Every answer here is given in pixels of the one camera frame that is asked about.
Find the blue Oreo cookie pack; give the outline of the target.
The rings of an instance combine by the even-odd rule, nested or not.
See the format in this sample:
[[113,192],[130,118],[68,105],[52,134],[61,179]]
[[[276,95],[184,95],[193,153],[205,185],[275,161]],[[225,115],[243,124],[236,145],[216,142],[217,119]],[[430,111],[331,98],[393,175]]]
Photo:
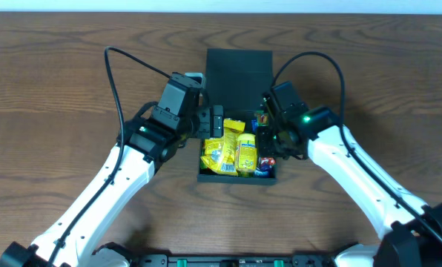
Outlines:
[[270,168],[256,168],[254,170],[254,176],[260,178],[269,178],[271,176]]

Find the Haribo gummy candy bag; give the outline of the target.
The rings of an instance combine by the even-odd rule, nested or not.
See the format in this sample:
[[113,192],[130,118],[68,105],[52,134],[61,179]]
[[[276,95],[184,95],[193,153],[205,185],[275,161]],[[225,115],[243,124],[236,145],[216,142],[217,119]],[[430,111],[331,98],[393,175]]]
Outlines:
[[201,168],[199,173],[202,175],[215,175],[215,173],[210,168]]

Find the yellow candy canister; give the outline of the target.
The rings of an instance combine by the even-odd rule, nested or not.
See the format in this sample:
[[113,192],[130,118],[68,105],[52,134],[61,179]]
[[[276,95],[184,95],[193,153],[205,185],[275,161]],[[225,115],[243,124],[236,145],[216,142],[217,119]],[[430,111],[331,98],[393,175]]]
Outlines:
[[242,133],[237,137],[234,166],[238,172],[254,173],[257,168],[256,137]]

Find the red green KitKat bar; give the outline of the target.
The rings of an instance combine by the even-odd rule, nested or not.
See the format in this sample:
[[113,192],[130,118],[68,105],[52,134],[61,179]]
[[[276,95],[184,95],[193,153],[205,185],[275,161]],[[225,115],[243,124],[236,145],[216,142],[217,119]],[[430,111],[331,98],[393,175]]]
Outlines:
[[257,111],[256,112],[257,125],[258,126],[268,126],[268,118],[269,114],[266,111]]

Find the yellow snack bag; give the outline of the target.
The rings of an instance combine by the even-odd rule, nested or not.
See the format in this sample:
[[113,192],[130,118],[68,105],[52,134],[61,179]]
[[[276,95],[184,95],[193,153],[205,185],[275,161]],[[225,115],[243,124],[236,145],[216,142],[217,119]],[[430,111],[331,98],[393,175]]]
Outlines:
[[237,138],[244,130],[244,122],[224,119],[222,137],[204,141],[204,154],[200,157],[202,163],[216,174],[236,177],[234,161]]

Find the purple Dairy Milk bar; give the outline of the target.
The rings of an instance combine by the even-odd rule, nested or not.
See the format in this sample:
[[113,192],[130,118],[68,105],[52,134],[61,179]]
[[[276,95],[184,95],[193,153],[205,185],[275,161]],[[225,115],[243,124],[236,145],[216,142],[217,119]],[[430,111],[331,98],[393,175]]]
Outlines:
[[258,128],[257,119],[251,120],[251,128],[252,128],[252,133],[255,134],[257,132],[257,128]]

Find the dark green box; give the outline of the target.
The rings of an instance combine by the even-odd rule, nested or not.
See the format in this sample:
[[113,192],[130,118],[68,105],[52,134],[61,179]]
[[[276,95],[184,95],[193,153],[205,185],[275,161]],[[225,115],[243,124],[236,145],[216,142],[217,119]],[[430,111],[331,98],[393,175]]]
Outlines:
[[204,73],[210,105],[223,106],[226,118],[245,123],[253,134],[265,93],[273,80],[272,52],[209,48]]

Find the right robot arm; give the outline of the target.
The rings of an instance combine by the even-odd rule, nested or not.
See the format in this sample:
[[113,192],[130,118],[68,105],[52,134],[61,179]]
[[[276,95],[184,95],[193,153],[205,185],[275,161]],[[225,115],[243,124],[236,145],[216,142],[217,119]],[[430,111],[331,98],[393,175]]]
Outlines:
[[266,108],[257,129],[264,157],[309,159],[352,198],[373,226],[377,245],[352,245],[336,266],[442,266],[442,204],[432,207],[406,190],[356,142],[344,115],[327,107]]

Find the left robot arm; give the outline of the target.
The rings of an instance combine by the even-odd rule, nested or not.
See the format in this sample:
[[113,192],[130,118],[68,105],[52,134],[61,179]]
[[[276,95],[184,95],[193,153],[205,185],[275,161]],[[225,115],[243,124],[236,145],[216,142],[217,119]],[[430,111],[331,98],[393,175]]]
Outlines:
[[171,111],[155,102],[125,122],[97,175],[68,210],[30,246],[11,243],[0,266],[135,266],[120,245],[99,241],[128,201],[188,138],[222,134],[222,106]]

